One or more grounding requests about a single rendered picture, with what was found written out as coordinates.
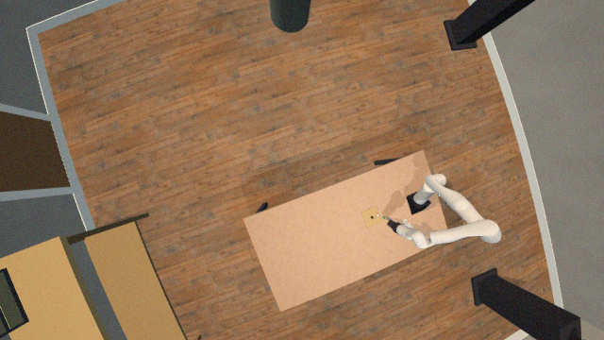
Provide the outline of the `tan square mat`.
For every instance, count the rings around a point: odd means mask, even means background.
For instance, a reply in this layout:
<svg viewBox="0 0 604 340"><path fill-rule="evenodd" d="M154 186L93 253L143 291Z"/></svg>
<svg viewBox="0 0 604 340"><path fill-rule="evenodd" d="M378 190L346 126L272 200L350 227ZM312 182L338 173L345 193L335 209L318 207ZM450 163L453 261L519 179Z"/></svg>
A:
<svg viewBox="0 0 604 340"><path fill-rule="evenodd" d="M366 228L370 228L370 227L374 226L375 224L381 222L380 215L377 216L377 213L379 215L377 206L361 213L364 223L366 225ZM371 216L374 216L374 218L372 219Z"/></svg>

